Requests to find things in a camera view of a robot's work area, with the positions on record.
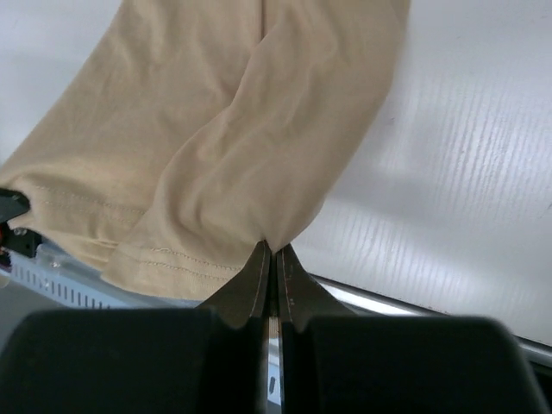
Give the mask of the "beige t shirt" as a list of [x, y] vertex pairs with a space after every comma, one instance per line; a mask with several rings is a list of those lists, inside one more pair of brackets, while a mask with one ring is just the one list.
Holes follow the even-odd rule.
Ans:
[[406, 1], [124, 1], [1, 168], [9, 221], [202, 300], [316, 217], [392, 85]]

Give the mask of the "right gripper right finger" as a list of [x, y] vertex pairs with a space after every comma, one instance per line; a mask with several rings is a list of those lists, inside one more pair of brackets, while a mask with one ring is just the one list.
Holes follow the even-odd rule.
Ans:
[[285, 413], [538, 413], [512, 334], [481, 317], [362, 317], [275, 256]]

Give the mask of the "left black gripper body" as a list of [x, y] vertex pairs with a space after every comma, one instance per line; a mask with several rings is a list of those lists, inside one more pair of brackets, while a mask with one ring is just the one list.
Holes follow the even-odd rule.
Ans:
[[15, 252], [28, 258], [34, 258], [41, 244], [41, 235], [32, 230], [1, 227], [1, 255]]

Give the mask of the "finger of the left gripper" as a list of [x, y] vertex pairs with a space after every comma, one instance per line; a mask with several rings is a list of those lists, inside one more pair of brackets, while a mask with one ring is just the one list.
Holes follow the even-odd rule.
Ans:
[[0, 189], [0, 222], [7, 223], [30, 211], [29, 200], [19, 191]]

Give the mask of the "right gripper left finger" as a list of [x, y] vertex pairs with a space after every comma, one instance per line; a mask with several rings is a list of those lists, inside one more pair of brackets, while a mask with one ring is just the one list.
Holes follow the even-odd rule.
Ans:
[[49, 310], [1, 354], [4, 413], [263, 413], [271, 252], [196, 308]]

